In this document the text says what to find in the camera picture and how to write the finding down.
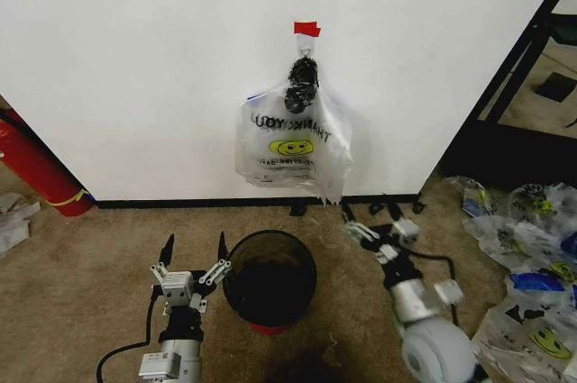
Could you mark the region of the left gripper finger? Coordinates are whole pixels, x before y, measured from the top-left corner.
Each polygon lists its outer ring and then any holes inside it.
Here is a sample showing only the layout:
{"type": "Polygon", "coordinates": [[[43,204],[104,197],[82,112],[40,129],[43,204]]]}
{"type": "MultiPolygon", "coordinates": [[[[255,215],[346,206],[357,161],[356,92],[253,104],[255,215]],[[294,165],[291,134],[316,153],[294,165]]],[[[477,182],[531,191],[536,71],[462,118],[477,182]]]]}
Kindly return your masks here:
{"type": "Polygon", "coordinates": [[[221,232],[217,249],[217,261],[199,279],[198,284],[212,287],[223,281],[232,268],[232,262],[228,259],[228,256],[229,252],[226,246],[225,235],[224,232],[221,232]]]}
{"type": "Polygon", "coordinates": [[[168,267],[172,260],[174,241],[175,235],[172,234],[161,248],[158,262],[151,265],[151,273],[157,279],[159,285],[169,274],[168,267]]]}

